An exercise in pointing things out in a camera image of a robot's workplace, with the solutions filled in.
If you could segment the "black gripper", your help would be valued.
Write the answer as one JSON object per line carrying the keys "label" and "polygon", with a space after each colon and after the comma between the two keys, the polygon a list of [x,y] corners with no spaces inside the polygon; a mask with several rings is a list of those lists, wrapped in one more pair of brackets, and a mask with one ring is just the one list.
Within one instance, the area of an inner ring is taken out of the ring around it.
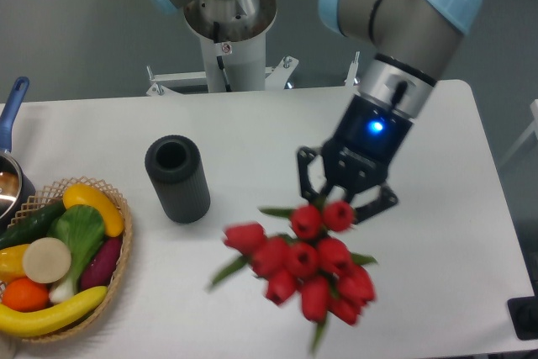
{"label": "black gripper", "polygon": [[[353,207],[353,224],[381,214],[398,204],[398,196],[386,182],[388,168],[413,122],[393,110],[355,95],[333,135],[322,145],[301,146],[296,152],[299,191],[305,200],[325,200],[334,187],[345,191],[351,204],[356,195],[373,189],[377,196]],[[316,191],[309,166],[321,156],[325,183]]]}

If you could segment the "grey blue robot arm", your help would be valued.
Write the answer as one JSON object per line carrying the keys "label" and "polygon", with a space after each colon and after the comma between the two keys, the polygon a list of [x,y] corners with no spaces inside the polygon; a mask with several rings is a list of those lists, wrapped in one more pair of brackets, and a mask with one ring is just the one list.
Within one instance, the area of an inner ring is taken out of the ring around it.
{"label": "grey blue robot arm", "polygon": [[[266,90],[282,71],[266,72],[266,32],[275,0],[151,0],[163,13],[182,11],[199,38],[210,92]],[[334,134],[298,150],[302,197],[325,206],[333,188],[344,200],[377,188],[370,203],[348,209],[355,223],[397,203],[388,168],[414,120],[468,34],[482,0],[318,0],[323,24],[365,40],[377,53]]]}

